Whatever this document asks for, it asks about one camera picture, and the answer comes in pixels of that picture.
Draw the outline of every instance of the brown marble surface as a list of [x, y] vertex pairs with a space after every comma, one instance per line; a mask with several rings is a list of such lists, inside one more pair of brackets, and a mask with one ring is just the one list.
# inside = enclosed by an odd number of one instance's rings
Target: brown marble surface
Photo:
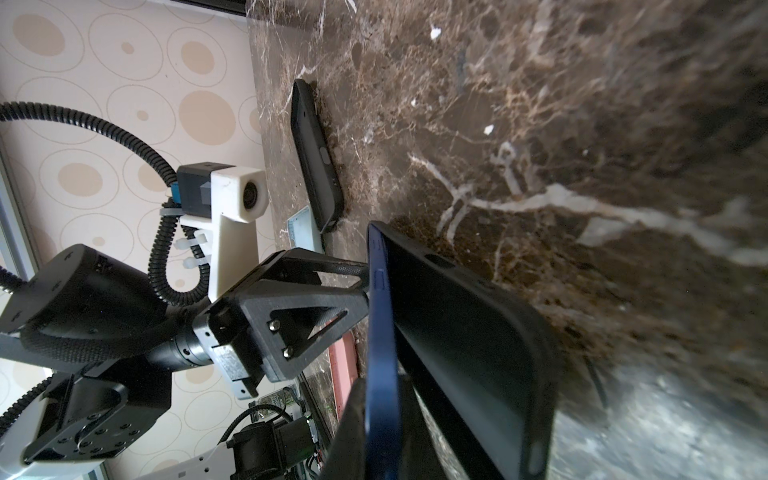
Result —
[[765, 2], [248, 12], [279, 248], [307, 204], [301, 77], [346, 198], [329, 254], [390, 222], [559, 333], [549, 478], [768, 478]]

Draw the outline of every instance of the white bracket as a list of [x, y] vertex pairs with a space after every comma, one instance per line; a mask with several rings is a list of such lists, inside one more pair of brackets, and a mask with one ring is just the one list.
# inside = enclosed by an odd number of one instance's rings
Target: white bracket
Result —
[[[243, 204], [248, 183], [256, 185], [256, 204]], [[195, 238], [210, 264], [208, 298], [215, 302], [235, 283], [256, 268], [259, 244], [256, 219], [270, 204], [266, 172], [248, 167], [231, 167], [210, 174], [211, 218], [183, 215], [179, 223], [195, 227]]]

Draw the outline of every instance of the wall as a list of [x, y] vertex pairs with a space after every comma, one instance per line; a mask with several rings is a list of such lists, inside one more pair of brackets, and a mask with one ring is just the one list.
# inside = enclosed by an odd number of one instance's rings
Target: wall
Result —
[[[201, 161], [263, 167], [253, 70], [242, 19], [143, 0], [0, 2], [0, 99], [77, 108], [136, 134], [177, 167]], [[85, 243], [146, 270], [165, 188], [137, 157], [99, 135], [37, 121], [0, 124], [34, 241], [48, 260]], [[257, 222], [274, 251], [271, 211]], [[197, 270], [172, 250], [170, 284]], [[0, 361], [0, 410], [42, 379]], [[244, 408], [212, 366], [174, 377], [173, 406], [110, 467], [135, 478], [214, 446]]]

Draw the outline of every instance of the marble table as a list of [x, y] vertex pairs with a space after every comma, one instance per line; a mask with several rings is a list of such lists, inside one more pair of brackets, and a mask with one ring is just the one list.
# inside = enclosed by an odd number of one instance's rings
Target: marble table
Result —
[[549, 478], [768, 478], [767, 4], [271, 0], [248, 16], [279, 248], [307, 205], [299, 77], [346, 198], [329, 254], [364, 260], [384, 220], [557, 331]]

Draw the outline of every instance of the black phone case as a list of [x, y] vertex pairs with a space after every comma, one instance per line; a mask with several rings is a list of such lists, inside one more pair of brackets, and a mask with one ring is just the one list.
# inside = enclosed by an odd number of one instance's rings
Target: black phone case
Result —
[[315, 223], [320, 233], [330, 232], [344, 211], [344, 196], [317, 119], [312, 89], [300, 78], [293, 82], [290, 128]]

